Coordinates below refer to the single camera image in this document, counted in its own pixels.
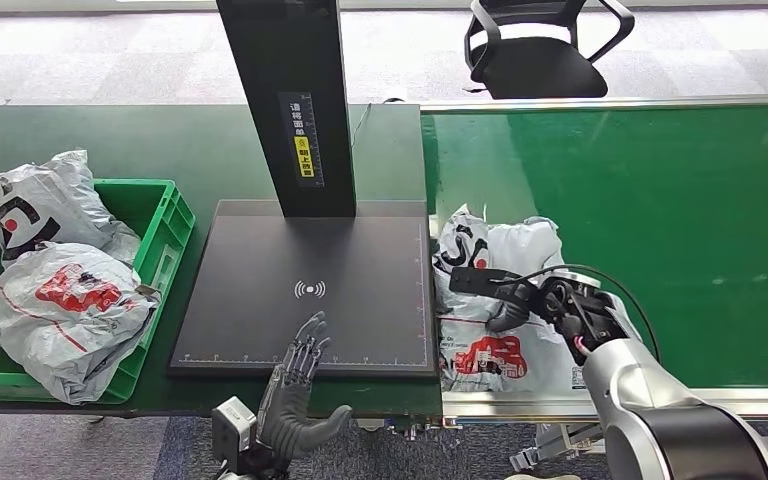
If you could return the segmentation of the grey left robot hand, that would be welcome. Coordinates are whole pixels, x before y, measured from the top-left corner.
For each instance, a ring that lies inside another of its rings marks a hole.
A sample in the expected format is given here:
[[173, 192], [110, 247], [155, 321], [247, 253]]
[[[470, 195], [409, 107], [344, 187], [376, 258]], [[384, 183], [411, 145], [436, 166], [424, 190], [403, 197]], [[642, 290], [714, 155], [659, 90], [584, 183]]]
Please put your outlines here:
[[340, 433], [352, 417], [352, 407], [340, 405], [324, 420], [308, 418], [313, 377], [330, 343], [326, 314], [319, 311], [299, 328], [273, 369], [258, 410], [257, 440], [281, 461], [315, 450]]

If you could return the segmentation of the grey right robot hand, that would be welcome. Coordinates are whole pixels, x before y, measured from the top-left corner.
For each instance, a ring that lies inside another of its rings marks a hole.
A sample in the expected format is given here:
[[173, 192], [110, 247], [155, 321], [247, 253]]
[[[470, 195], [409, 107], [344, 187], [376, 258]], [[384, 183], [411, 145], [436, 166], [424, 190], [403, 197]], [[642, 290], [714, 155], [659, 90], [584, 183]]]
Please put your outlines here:
[[502, 302], [500, 312], [486, 322], [492, 332], [503, 332], [524, 325], [530, 318], [533, 299], [539, 288], [530, 281], [497, 286], [495, 298]]

